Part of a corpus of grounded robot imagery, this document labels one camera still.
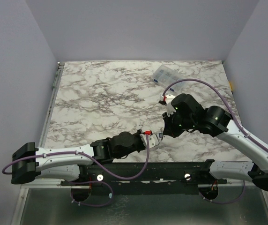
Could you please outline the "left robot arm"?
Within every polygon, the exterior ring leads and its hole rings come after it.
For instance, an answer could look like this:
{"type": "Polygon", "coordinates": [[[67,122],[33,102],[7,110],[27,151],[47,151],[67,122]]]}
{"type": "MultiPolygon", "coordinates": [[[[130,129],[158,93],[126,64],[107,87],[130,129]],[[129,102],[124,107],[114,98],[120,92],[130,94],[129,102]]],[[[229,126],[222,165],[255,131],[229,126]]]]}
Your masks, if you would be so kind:
{"type": "Polygon", "coordinates": [[[11,183],[26,184],[39,178],[63,179],[82,185],[88,174],[74,165],[108,164],[114,159],[126,158],[133,152],[150,150],[160,144],[162,133],[138,130],[122,132],[80,147],[47,149],[37,148],[34,142],[24,144],[12,155],[11,183]]]}

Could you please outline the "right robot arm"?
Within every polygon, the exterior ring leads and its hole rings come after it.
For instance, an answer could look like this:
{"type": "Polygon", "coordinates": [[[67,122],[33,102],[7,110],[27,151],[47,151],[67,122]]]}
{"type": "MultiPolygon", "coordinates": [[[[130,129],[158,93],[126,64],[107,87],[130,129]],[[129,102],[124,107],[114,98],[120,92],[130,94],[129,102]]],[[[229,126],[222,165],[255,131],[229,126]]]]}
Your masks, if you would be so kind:
{"type": "Polygon", "coordinates": [[[200,170],[202,182],[244,180],[268,191],[268,144],[235,123],[223,108],[203,108],[189,94],[167,95],[159,103],[166,106],[163,135],[176,138],[183,132],[198,131],[228,143],[249,158],[243,162],[213,161],[200,170]]]}

